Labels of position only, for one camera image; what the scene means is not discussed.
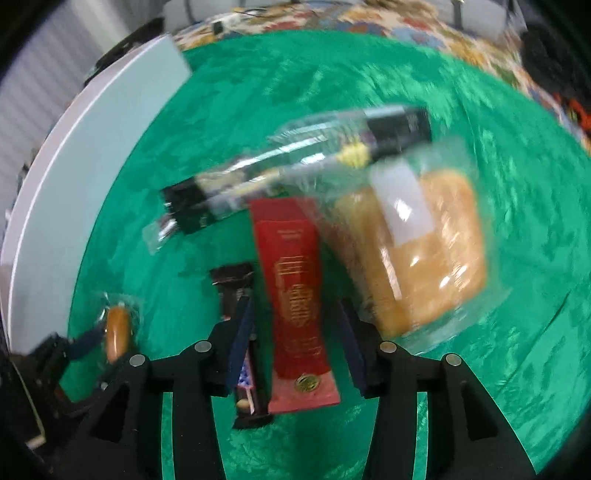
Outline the small orange sausage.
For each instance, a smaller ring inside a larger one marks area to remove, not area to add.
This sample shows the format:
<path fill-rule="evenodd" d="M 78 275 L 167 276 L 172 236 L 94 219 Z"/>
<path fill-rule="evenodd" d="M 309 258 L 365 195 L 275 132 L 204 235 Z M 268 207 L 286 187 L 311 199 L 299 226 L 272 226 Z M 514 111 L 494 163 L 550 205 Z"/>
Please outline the small orange sausage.
<path fill-rule="evenodd" d="M 131 314 L 124 304 L 107 309 L 105 323 L 105 353 L 110 364 L 114 364 L 127 353 L 131 344 Z"/>

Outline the dark chocolate bar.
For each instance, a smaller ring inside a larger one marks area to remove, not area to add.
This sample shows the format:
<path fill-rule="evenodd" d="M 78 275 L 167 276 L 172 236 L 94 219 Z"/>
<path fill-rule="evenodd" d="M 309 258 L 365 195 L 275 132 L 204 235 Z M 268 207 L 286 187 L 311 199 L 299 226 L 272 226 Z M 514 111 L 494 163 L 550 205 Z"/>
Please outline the dark chocolate bar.
<path fill-rule="evenodd" d="M 259 336 L 252 288 L 254 270 L 250 263 L 221 266 L 209 271 L 211 283 L 221 302 L 221 319 L 236 330 L 228 357 L 228 386 L 235 395 L 235 430 L 257 429 L 269 425 L 269 390 L 259 365 Z"/>

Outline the bread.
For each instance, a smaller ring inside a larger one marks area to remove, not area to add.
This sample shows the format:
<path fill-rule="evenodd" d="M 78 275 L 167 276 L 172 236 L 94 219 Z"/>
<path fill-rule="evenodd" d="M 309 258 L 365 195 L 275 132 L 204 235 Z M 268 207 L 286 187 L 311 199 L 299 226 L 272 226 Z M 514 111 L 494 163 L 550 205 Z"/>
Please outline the bread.
<path fill-rule="evenodd" d="M 507 297 L 485 186 L 447 137 L 315 182 L 318 229 L 358 290 L 360 318 L 426 353 Z"/>

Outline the red snack packet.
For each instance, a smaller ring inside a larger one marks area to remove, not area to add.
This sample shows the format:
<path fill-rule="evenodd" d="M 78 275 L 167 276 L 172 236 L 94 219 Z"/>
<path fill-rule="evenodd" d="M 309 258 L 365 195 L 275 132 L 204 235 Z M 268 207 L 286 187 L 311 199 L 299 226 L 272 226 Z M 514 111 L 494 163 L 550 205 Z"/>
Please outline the red snack packet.
<path fill-rule="evenodd" d="M 322 262 L 315 224 L 293 198 L 249 205 L 267 296 L 273 309 L 270 412 L 339 404 L 322 337 Z"/>

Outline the clear long cracker sleeve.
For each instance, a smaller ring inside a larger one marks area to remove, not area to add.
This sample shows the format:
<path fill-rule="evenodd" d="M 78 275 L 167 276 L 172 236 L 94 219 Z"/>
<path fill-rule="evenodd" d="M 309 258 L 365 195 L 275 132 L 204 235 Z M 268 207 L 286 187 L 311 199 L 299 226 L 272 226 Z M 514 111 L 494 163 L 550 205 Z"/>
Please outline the clear long cracker sleeve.
<path fill-rule="evenodd" d="M 242 211 L 249 202 L 304 187 L 329 171 L 356 171 L 432 140 L 428 109 L 389 104 L 322 112 L 283 125 L 266 147 L 161 191 L 165 213 L 142 231 L 150 253 Z"/>

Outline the white cardboard storage box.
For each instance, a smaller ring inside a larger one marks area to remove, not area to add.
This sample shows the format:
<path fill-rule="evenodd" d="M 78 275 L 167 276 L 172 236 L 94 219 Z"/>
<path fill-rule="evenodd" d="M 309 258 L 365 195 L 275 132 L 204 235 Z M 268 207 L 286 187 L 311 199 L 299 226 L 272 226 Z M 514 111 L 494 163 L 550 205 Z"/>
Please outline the white cardboard storage box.
<path fill-rule="evenodd" d="M 95 220 L 127 157 L 190 78 L 170 35 L 114 62 L 72 101 L 17 196 L 1 251 L 1 312 L 9 349 L 27 353 L 67 332 Z"/>

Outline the black red plush toy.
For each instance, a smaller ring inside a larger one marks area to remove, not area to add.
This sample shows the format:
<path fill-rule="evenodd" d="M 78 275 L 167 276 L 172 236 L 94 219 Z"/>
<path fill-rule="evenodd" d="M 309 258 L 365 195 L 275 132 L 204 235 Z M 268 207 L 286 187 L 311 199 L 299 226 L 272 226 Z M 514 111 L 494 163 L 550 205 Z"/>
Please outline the black red plush toy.
<path fill-rule="evenodd" d="M 590 74 L 570 47 L 541 24 L 521 35 L 521 59 L 530 77 L 590 137 Z"/>

